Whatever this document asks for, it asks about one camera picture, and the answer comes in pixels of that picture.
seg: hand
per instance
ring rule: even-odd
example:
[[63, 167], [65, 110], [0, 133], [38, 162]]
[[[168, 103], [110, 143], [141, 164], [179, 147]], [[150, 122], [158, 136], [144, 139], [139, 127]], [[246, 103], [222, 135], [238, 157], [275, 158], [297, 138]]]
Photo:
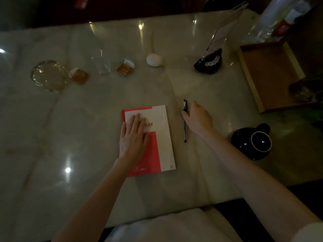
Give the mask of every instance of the hand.
[[189, 128], [199, 136], [213, 130], [212, 116], [196, 101], [191, 103], [190, 114], [182, 111], [182, 116]]
[[120, 134], [119, 159], [125, 161], [132, 168], [143, 156], [149, 139], [149, 133], [143, 138], [146, 118], [140, 120], [140, 114], [131, 116], [127, 123], [123, 123]]

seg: white egg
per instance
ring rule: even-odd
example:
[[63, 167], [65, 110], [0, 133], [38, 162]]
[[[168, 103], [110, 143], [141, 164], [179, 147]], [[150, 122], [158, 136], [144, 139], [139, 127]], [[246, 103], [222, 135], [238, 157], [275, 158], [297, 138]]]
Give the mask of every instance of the white egg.
[[147, 64], [158, 67], [161, 65], [161, 57], [158, 54], [151, 53], [146, 58]]

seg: white marble tabletop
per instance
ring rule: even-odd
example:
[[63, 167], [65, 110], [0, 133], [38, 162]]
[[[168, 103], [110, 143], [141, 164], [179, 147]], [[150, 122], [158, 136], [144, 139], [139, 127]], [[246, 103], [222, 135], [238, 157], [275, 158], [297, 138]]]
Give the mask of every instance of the white marble tabletop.
[[[184, 98], [203, 105], [225, 137], [268, 123], [274, 145], [256, 164], [283, 184], [323, 177], [322, 134], [304, 119], [306, 109], [257, 112], [234, 53], [255, 13], [244, 11], [216, 74], [194, 70], [221, 13], [0, 33], [0, 241], [52, 239], [118, 157], [122, 109], [166, 105], [177, 169], [127, 178], [107, 227], [241, 196], [197, 136], [188, 132], [183, 143]], [[109, 75], [99, 75], [90, 59], [98, 46], [111, 60]], [[151, 52], [163, 57], [161, 67], [147, 65]], [[136, 66], [126, 78], [115, 73], [124, 58]], [[30, 71], [49, 59], [81, 68], [89, 80], [44, 92]]]

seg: black ceramic object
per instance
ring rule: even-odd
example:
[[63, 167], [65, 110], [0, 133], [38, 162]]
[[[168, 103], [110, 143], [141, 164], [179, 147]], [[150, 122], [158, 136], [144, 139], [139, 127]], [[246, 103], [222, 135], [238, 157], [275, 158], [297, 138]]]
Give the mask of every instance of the black ceramic object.
[[209, 54], [205, 58], [199, 59], [195, 65], [194, 68], [202, 73], [206, 74], [214, 74], [218, 71], [222, 64], [222, 49], [219, 48], [215, 52]]
[[262, 123], [256, 128], [245, 127], [236, 130], [231, 137], [231, 144], [244, 153], [251, 160], [260, 160], [266, 157], [271, 149], [271, 140], [268, 136], [270, 127]]

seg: red and white notebook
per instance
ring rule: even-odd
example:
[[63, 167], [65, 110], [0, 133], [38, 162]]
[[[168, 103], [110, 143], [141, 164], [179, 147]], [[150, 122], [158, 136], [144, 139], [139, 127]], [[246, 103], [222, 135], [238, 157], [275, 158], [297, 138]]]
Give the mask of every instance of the red and white notebook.
[[166, 107], [153, 106], [148, 108], [122, 110], [122, 121], [127, 122], [133, 114], [140, 113], [146, 118], [144, 134], [150, 132], [149, 142], [142, 159], [128, 176], [139, 176], [168, 170], [175, 170], [175, 160], [171, 135], [167, 120]]

